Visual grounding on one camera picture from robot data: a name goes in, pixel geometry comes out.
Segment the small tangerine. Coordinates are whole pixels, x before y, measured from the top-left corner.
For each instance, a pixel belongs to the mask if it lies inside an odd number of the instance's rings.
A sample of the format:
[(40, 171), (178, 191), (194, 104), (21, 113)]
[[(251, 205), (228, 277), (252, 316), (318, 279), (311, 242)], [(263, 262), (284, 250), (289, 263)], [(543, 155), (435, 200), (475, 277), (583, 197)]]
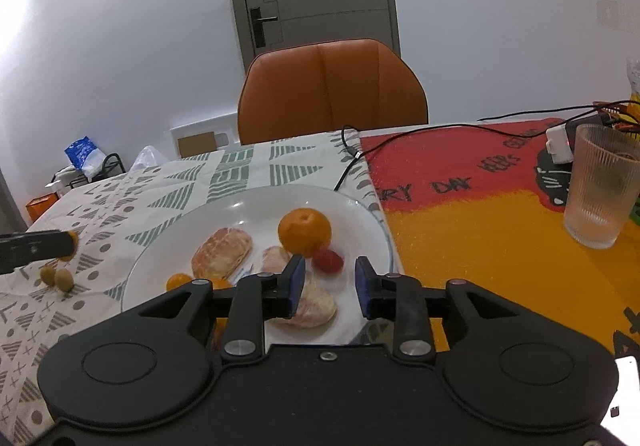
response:
[(70, 262), (70, 260), (76, 255), (79, 246), (79, 237), (76, 232), (68, 231), (66, 233), (63, 252), (58, 258), (63, 262)]
[(191, 281), (193, 281), (192, 276), (185, 273), (175, 273), (167, 279), (165, 283), (165, 290), (171, 291), (177, 289), (185, 284), (189, 284)]

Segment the orange leather chair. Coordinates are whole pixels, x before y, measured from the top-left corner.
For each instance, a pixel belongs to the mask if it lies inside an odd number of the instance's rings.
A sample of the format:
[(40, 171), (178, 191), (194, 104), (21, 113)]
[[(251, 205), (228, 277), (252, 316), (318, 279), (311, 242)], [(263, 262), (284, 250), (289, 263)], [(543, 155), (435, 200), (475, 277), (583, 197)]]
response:
[(238, 103), (243, 144), (335, 131), (423, 125), (427, 97), (411, 68), (373, 39), (271, 51), (248, 67)]

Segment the white ceramic plate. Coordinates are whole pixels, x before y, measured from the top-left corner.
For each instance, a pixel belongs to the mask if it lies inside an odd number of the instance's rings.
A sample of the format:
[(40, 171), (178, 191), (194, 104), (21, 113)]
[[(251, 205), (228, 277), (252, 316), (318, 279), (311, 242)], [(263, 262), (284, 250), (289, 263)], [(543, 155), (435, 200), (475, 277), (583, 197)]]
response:
[(256, 274), (262, 253), (280, 244), (277, 227), (285, 214), (296, 208), (322, 212), (332, 226), (331, 248), (344, 259), (341, 273), (326, 275), (307, 266), (307, 277), (331, 293), (337, 311), (326, 324), (296, 328), (291, 324), (265, 323), (265, 346), (272, 344), (347, 344), (367, 324), (360, 312), (355, 287), (354, 265), (364, 255), (376, 270), (385, 274), (398, 270), (395, 248), (388, 230), (365, 203), (348, 195), (310, 185), (258, 187), (233, 194), (199, 207), (169, 226), (137, 259), (128, 275), (122, 309), (130, 310), (165, 292), (167, 279), (191, 272), (196, 249), (217, 229), (242, 229), (252, 237), (253, 247), (234, 270), (230, 283)]

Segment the large orange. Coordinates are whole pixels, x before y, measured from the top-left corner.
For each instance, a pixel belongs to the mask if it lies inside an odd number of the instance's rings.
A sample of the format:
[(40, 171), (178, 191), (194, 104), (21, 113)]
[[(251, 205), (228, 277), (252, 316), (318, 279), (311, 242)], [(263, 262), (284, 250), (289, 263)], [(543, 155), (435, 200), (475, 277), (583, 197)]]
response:
[(286, 251), (311, 258), (331, 244), (332, 226), (322, 212), (312, 208), (297, 208), (280, 220), (278, 236)]

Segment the black metal rack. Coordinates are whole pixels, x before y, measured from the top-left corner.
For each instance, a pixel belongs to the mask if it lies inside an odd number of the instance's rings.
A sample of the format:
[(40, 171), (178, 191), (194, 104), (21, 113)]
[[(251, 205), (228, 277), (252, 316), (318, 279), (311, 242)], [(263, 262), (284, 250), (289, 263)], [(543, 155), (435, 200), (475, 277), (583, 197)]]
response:
[(48, 187), (62, 193), (66, 191), (66, 189), (73, 189), (92, 182), (102, 181), (125, 172), (126, 169), (119, 154), (112, 153), (107, 154), (98, 166), (91, 167), (89, 174), (86, 174), (81, 169), (75, 168), (73, 165), (58, 170), (58, 172), (54, 173)]

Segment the small red fruit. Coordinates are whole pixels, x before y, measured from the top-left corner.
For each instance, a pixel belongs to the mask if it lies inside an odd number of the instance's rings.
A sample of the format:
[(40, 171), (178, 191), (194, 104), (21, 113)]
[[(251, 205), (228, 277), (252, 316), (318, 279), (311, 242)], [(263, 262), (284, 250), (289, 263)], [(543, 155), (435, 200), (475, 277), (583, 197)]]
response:
[(339, 274), (344, 267), (344, 258), (330, 248), (319, 250), (311, 262), (316, 270), (328, 275)]

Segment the red orange table mat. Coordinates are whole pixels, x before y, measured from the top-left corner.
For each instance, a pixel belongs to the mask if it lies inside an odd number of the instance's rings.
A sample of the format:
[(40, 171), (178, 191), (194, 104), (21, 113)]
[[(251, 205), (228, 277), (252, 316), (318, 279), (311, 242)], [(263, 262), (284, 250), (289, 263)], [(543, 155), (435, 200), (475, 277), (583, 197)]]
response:
[(570, 173), (544, 119), (367, 136), (372, 183), (402, 266), (424, 285), (464, 278), (612, 346), (639, 336), (639, 228), (605, 250), (566, 231)]

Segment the peeled pomelo segment round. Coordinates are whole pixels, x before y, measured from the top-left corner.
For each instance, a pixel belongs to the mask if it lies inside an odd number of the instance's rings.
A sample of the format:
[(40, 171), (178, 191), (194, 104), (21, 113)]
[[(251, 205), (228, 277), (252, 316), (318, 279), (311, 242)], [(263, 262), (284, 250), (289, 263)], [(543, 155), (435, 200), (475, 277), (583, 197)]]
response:
[(191, 259), (195, 278), (227, 279), (253, 249), (253, 240), (247, 232), (233, 227), (222, 227), (198, 247)]

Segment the blue white bag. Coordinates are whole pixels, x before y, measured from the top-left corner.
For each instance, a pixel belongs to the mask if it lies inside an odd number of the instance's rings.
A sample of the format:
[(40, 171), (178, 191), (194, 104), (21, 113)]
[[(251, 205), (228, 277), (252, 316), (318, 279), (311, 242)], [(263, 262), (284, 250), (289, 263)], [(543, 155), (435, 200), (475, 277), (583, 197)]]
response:
[(88, 136), (70, 143), (64, 153), (73, 167), (81, 171), (88, 179), (93, 180), (102, 170), (106, 154), (101, 151)]

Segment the patterned white tablecloth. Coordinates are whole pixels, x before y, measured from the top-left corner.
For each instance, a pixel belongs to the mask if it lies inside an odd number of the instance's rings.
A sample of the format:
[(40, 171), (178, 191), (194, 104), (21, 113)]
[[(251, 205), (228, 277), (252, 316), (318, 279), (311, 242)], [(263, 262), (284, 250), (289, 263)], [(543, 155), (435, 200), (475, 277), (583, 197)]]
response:
[(43, 284), (41, 267), (30, 264), (1, 278), (1, 435), (27, 445), (52, 419), (36, 381), (51, 346), (66, 336), (117, 314), (127, 276), (157, 237), (188, 212), (250, 188), (288, 185), (337, 188), (357, 199), (388, 226), (364, 161), (349, 168), (355, 132), (293, 137), (235, 146), (160, 166), (121, 174), (74, 189), (34, 224), (36, 231), (62, 229), (79, 237), (65, 263), (71, 292)]

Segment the white plastic bag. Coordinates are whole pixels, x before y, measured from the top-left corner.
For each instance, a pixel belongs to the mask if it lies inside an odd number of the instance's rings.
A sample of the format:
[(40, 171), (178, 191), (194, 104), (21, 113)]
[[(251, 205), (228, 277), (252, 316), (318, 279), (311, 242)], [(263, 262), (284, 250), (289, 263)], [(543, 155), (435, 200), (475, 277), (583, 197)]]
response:
[(134, 163), (130, 167), (130, 171), (139, 171), (146, 168), (154, 168), (165, 165), (168, 159), (153, 145), (146, 145), (142, 148)]

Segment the green-brown round fruit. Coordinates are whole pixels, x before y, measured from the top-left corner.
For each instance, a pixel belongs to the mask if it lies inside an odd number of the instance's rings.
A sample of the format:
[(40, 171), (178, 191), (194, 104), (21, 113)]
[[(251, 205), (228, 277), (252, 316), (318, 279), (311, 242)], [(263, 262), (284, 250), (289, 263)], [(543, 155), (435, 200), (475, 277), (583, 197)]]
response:
[(40, 279), (47, 286), (55, 285), (56, 268), (52, 265), (42, 266), (40, 269)]
[(74, 277), (69, 270), (57, 270), (54, 274), (54, 284), (62, 292), (70, 292), (74, 288)]

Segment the orange paper bag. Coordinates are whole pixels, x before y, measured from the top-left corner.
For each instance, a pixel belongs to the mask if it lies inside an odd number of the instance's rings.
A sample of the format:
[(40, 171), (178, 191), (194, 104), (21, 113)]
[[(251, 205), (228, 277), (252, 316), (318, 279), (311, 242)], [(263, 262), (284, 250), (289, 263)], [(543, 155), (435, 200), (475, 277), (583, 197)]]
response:
[(30, 221), (35, 223), (44, 213), (46, 213), (60, 199), (55, 193), (42, 195), (26, 203), (26, 211)]

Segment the white power adapter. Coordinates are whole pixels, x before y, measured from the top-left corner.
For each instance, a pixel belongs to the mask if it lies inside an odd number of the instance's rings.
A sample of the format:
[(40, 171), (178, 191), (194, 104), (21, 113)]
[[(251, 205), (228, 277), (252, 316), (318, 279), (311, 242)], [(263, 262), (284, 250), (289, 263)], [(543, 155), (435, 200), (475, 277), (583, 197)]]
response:
[(547, 153), (555, 165), (567, 165), (574, 161), (575, 143), (570, 140), (570, 131), (565, 123), (548, 128), (544, 135)]

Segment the ribbed glass cup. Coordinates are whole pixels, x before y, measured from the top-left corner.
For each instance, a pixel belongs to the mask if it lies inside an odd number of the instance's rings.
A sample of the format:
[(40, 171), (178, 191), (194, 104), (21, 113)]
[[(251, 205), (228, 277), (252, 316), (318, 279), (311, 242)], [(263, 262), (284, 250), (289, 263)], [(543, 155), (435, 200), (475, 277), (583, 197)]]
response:
[(639, 196), (639, 142), (603, 125), (578, 125), (564, 227), (592, 249), (612, 247)]

